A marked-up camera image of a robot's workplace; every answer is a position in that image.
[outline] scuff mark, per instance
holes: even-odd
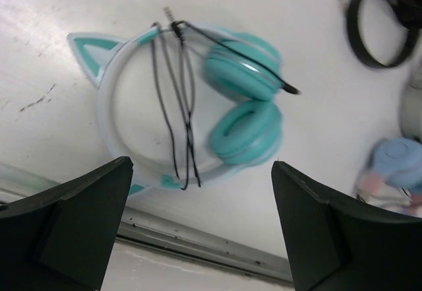
[[[25,112],[28,108],[31,108],[32,106],[35,106],[35,105],[37,105],[37,104],[39,104],[39,103],[41,103],[42,101],[44,101],[45,100],[45,96],[42,96],[37,102],[34,102],[34,103],[29,103],[27,106],[25,106],[25,107],[23,107],[23,108],[21,108],[20,110],[19,110],[19,113],[22,113],[22,112]]]
[[[5,107],[6,107],[6,105],[7,105],[7,104],[9,104],[10,102],[11,102],[11,101],[6,100],[6,102],[4,102],[4,103],[3,103],[3,105],[1,106],[1,109],[0,109],[0,110],[2,110],[2,111],[3,111],[3,110],[5,109]]]
[[[53,84],[53,86],[48,90],[47,94],[49,94],[56,86],[57,84]]]
[[[49,46],[51,46],[51,44],[48,44],[39,54],[38,54],[38,57],[41,57],[42,56],[42,54],[44,53],[44,51],[45,50],[47,50],[47,48],[49,47]]]
[[[177,269],[177,270],[180,270],[180,271],[184,271],[186,273],[194,273],[194,274],[197,274],[197,275],[207,275],[207,273],[204,272],[204,271],[190,270],[190,269],[186,269],[186,268],[181,267],[181,266],[171,265],[169,263],[164,263],[162,261],[156,261],[156,260],[153,260],[153,259],[148,258],[148,257],[140,256],[137,253],[130,251],[130,250],[125,250],[123,253],[125,253],[126,255],[130,255],[131,257],[137,258],[141,261],[147,261],[149,263],[153,263],[153,264],[159,265],[161,267],[173,268],[173,269]]]

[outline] teal headphones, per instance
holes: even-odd
[[[251,99],[232,109],[212,130],[209,145],[221,164],[200,173],[203,184],[208,185],[259,165],[277,152],[282,143],[283,117],[272,99],[282,88],[293,94],[298,91],[281,79],[280,54],[263,39],[207,24],[185,22],[181,30],[197,30],[215,43],[204,60],[204,72],[210,81]],[[112,116],[113,94],[128,58],[160,32],[172,31],[171,27],[151,28],[129,41],[95,33],[68,36],[78,62],[99,88],[98,123],[109,151],[114,156],[130,156],[134,162],[131,194],[146,185],[179,189],[185,182],[196,183],[195,178],[183,180],[163,174],[158,163],[134,154],[121,140]]]

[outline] white surface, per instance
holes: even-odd
[[[115,243],[102,291],[288,291],[291,288]]]
[[[363,26],[374,53],[386,59],[402,34],[388,11],[379,10],[380,4],[368,0]],[[252,32],[280,49],[283,76],[303,95],[281,93],[276,98],[285,116],[285,141],[274,159],[351,193],[373,143],[398,135],[400,91],[408,67],[371,71],[354,58],[344,34],[344,0],[0,0],[0,161],[57,181],[109,161],[96,127],[96,90],[65,37],[69,32],[95,31],[130,38],[155,20],[165,22],[165,5],[171,5],[177,18]],[[161,116],[152,75],[141,69],[150,62],[145,52],[142,60],[132,62],[138,75],[141,70],[144,75],[138,82],[124,81],[116,112],[128,144],[150,153],[148,143],[135,139],[141,122],[132,121],[132,116],[145,113],[147,118]],[[205,93],[204,89],[198,94],[201,98]],[[206,124],[203,132],[221,115],[214,108],[230,106],[213,96],[218,100],[206,106],[213,109],[212,118],[198,111]],[[145,98],[147,106],[142,103]],[[126,109],[131,112],[123,116]],[[159,137],[163,148],[151,155],[165,154],[168,159],[167,131],[155,134],[152,131],[151,138]],[[210,189],[154,190],[129,205],[286,256],[271,166],[268,162],[249,169]]]

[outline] cat ear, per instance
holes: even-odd
[[[129,190],[128,199],[138,197],[138,195],[146,193],[148,190],[151,190],[151,188],[152,187],[148,187],[147,185],[132,184],[131,189]]]
[[[96,88],[101,85],[107,64],[127,42],[120,37],[96,32],[72,33],[67,39],[76,60]]]

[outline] teal ear cushion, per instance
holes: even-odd
[[[263,39],[250,34],[235,34],[235,37],[243,42],[224,40],[222,43],[259,61],[276,74],[279,73],[281,57],[276,48]],[[246,63],[259,72],[251,70],[241,63]],[[216,81],[220,85],[256,100],[270,101],[282,88],[280,80],[271,72],[219,44],[211,47],[204,67],[205,73],[211,81]]]
[[[275,104],[258,100],[231,110],[214,128],[210,145],[225,164],[250,164],[266,156],[282,136],[282,115]]]
[[[280,138],[278,138],[276,140],[276,142],[274,143],[274,145],[272,146],[272,148],[270,148],[270,150],[268,152],[266,152],[263,156],[261,156],[260,158],[256,159],[255,161],[251,162],[249,165],[250,166],[259,166],[260,164],[263,164],[264,162],[266,162],[269,159],[271,159],[273,157],[273,155],[275,155],[278,152],[278,149],[280,149],[280,146],[282,145],[282,142],[283,142],[283,135],[280,132]]]

